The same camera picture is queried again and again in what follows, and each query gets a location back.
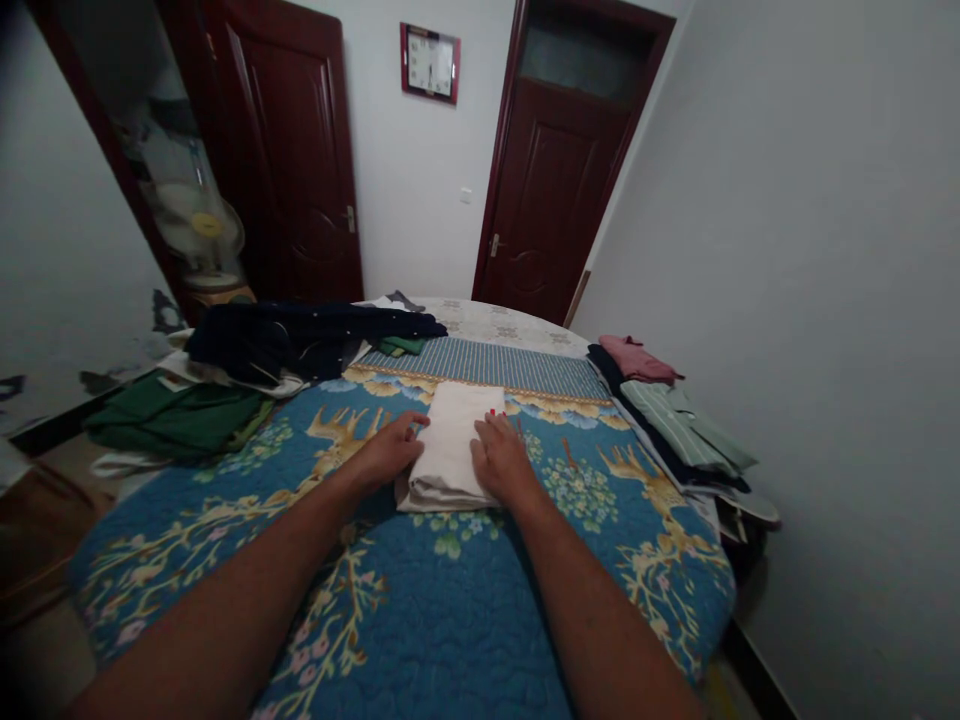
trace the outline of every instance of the white wall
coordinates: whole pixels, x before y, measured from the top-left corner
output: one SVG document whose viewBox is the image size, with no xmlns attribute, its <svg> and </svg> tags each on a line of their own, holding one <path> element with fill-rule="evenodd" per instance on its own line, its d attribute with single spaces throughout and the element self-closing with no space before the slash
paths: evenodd
<svg viewBox="0 0 960 720">
<path fill-rule="evenodd" d="M 935 0 L 698 3 L 573 323 L 761 458 L 744 623 L 806 718 L 960 714 L 958 38 Z"/>
<path fill-rule="evenodd" d="M 90 399 L 87 371 L 125 380 L 164 349 L 163 276 L 39 30 L 22 3 L 0 56 L 0 433 Z"/>
<path fill-rule="evenodd" d="M 514 0 L 296 2 L 343 23 L 367 296 L 470 297 Z M 682 16 L 690 2 L 635 4 Z M 461 38 L 456 108 L 402 92 L 401 22 Z"/>
</svg>

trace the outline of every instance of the folded white towel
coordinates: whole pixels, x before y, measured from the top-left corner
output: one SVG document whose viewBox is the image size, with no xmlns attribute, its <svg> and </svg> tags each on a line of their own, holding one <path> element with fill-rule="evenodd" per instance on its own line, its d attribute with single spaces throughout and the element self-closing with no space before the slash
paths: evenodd
<svg viewBox="0 0 960 720">
<path fill-rule="evenodd" d="M 419 435 L 423 454 L 414 463 L 409 482 L 397 481 L 397 510 L 448 512 L 498 506 L 477 483 L 470 441 L 478 437 L 473 427 L 476 420 L 503 409 L 503 388 L 457 382 L 437 385 L 427 413 L 430 425 Z"/>
</svg>

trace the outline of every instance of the door handle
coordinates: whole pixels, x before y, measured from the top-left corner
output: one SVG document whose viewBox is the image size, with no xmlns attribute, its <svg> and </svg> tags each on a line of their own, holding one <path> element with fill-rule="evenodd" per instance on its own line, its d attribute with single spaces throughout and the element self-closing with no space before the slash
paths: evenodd
<svg viewBox="0 0 960 720">
<path fill-rule="evenodd" d="M 347 211 L 343 213 L 340 217 L 345 217 L 347 219 L 347 228 L 350 230 L 350 234 L 356 235 L 357 220 L 353 215 L 353 205 L 347 205 Z"/>
<path fill-rule="evenodd" d="M 494 234 L 493 234 L 493 245 L 491 245 L 491 247 L 490 247 L 490 257 L 496 257 L 496 256 L 497 256 L 497 248 L 502 248 L 502 247 L 506 247 L 506 246 L 507 246 L 506 243 L 500 242 L 500 234 L 499 234 L 499 233 L 494 233 Z"/>
</svg>

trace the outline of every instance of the floral quilt pattern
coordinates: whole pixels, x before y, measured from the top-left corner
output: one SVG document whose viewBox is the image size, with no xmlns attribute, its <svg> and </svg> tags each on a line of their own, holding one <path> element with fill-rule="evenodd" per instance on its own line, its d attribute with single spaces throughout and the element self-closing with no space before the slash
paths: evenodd
<svg viewBox="0 0 960 720">
<path fill-rule="evenodd" d="M 101 663 L 407 409 L 435 380 L 351 370 L 301 393 L 218 464 L 171 468 L 108 515 L 70 580 Z M 511 393 L 558 508 L 696 679 L 734 585 L 723 551 L 606 401 Z M 256 718 L 570 717 L 509 515 L 398 514 L 387 488 L 341 532 Z"/>
</svg>

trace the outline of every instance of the blue quilt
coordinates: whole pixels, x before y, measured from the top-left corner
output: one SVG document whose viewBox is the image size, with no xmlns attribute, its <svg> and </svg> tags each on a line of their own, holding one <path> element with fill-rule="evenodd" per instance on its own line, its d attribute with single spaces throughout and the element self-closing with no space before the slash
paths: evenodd
<svg viewBox="0 0 960 720">
<path fill-rule="evenodd" d="M 104 518 L 69 573 L 101 664 L 379 427 L 426 410 L 443 379 L 507 389 L 507 412 L 550 496 L 695 680 L 734 600 L 710 528 L 586 361 L 454 338 L 428 342 L 419 357 L 371 354 L 297 396 L 242 451 L 167 470 Z M 385 488 L 340 541 L 254 717 L 572 715 L 529 560 L 504 512 L 398 514 Z"/>
</svg>

